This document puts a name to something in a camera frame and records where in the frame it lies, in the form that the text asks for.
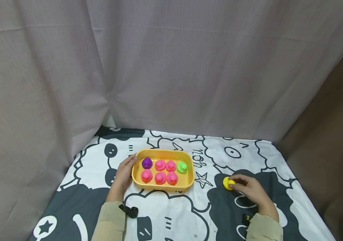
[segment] hand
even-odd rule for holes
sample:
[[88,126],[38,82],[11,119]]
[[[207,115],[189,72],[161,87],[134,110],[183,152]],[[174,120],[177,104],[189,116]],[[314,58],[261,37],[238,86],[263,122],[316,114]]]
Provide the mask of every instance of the hand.
[[114,182],[111,185],[110,191],[107,195],[106,202],[123,201],[124,192],[132,180],[131,169],[136,161],[137,157],[134,154],[119,164],[117,173],[115,174]]
[[279,221],[279,214],[275,205],[258,180],[241,174],[233,175],[229,179],[236,183],[229,184],[229,187],[243,193],[249,200],[256,203],[260,215],[267,215],[277,222]]

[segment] left hand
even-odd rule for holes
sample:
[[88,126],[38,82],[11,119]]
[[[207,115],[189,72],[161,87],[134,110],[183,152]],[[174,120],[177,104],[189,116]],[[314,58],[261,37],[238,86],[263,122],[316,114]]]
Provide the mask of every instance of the left hand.
[[110,191],[107,195],[106,201],[113,202],[113,201],[123,201],[123,195],[126,191],[126,188],[131,183],[131,169],[133,168],[135,162],[137,161],[136,155],[131,155],[121,164],[119,164],[117,173],[115,175],[115,179],[113,184],[111,185]]

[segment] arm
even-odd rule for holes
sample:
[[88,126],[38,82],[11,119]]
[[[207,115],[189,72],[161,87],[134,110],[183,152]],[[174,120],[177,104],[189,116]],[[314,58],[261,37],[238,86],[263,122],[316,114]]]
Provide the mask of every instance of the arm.
[[131,182],[131,168],[136,160],[137,157],[131,155],[119,165],[106,202],[100,209],[98,222],[91,241],[123,240],[126,216],[119,208],[119,205],[123,203],[124,192]]
[[235,181],[235,184],[229,184],[229,187],[243,193],[256,203],[259,210],[250,221],[246,240],[282,241],[283,228],[279,224],[279,214],[259,181],[241,174],[233,175],[229,179]]

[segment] brown wall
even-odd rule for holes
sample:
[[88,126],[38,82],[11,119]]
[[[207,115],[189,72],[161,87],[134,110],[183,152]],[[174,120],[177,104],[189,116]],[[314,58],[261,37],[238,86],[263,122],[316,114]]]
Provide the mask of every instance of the brown wall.
[[343,240],[343,58],[278,148],[330,230]]

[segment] curtain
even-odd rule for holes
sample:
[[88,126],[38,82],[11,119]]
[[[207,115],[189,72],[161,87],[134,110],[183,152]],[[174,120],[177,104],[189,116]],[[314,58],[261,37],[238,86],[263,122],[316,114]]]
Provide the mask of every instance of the curtain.
[[343,55],[343,0],[0,0],[0,240],[118,127],[277,141]]
[[278,148],[331,232],[343,241],[343,58]]

